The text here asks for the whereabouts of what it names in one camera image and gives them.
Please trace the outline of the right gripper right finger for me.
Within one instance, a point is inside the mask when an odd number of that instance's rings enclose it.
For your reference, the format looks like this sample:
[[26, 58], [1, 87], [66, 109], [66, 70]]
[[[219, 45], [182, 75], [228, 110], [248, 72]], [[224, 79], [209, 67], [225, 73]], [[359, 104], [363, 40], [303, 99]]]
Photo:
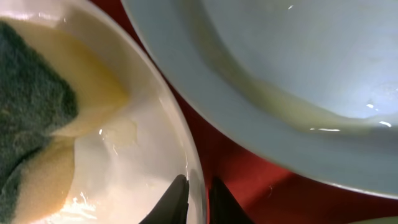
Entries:
[[209, 224], [254, 224], [220, 178], [213, 177], [208, 197]]

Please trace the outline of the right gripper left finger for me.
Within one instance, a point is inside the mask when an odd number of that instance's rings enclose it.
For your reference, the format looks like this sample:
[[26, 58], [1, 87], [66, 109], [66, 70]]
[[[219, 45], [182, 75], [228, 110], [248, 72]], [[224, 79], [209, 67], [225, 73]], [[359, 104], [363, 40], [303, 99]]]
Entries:
[[139, 224], [186, 224], [189, 181], [180, 174], [167, 188], [155, 207]]

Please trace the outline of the cream white plate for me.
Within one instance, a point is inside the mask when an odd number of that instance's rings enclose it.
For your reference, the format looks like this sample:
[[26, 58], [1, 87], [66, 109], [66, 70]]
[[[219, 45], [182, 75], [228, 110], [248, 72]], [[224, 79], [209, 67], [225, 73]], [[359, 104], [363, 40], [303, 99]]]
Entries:
[[75, 171], [63, 207], [32, 223], [140, 223], [176, 176], [189, 181], [187, 223], [205, 223], [203, 175], [170, 89], [130, 35], [88, 1], [2, 1], [1, 19], [79, 40], [119, 80], [127, 103], [75, 139]]

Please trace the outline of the green and yellow sponge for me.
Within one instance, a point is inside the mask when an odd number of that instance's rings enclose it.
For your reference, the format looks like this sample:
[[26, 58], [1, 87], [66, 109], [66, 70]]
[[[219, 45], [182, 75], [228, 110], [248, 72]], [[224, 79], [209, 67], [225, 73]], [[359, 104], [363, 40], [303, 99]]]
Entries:
[[57, 213], [74, 178], [75, 139], [128, 101], [119, 80], [79, 40], [1, 19], [1, 222]]

